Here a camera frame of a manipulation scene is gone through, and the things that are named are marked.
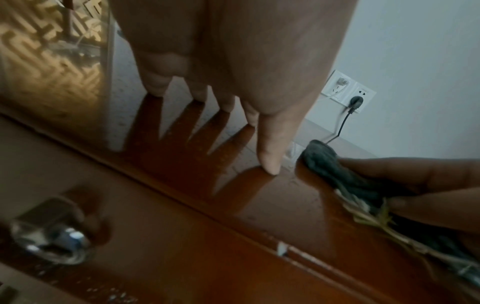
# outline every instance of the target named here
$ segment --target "wooden cabinet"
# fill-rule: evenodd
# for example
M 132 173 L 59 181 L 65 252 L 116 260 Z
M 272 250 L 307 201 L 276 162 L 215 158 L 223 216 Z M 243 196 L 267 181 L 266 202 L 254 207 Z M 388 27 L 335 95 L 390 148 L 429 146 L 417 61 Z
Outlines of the wooden cabinet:
M 295 158 L 263 172 L 239 105 L 192 101 L 181 79 L 146 96 L 111 20 L 0 6 L 1 282 L 40 303 L 468 302 Z M 56 195 L 86 215 L 88 262 L 10 238 L 13 218 Z

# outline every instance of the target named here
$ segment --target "hand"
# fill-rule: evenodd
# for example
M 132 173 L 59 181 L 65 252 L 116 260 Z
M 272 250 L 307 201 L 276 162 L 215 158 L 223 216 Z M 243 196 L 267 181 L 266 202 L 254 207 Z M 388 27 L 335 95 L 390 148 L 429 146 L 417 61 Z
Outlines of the hand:
M 184 77 L 194 99 L 211 85 L 220 108 L 235 95 L 258 124 L 257 155 L 278 174 L 320 94 L 357 0 L 111 0 L 146 90 Z
M 416 196 L 387 200 L 391 212 L 459 230 L 460 240 L 480 257 L 480 160 L 384 158 L 340 162 L 365 177 L 387 179 L 412 190 Z

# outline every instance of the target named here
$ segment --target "door knob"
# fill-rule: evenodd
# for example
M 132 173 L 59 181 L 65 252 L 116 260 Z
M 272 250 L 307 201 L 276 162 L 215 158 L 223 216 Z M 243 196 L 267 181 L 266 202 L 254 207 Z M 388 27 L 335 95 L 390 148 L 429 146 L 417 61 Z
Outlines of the door knob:
M 27 251 L 59 264 L 80 264 L 93 254 L 81 231 L 83 212 L 69 199 L 51 198 L 10 223 L 14 241 Z

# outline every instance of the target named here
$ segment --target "white wall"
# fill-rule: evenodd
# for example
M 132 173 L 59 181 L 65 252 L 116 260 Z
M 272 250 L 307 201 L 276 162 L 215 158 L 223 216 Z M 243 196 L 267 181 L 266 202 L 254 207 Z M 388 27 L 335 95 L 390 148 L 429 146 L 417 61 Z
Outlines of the white wall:
M 377 95 L 342 137 L 377 156 L 480 158 L 480 1 L 360 0 L 333 66 Z M 343 106 L 307 119 L 334 131 Z

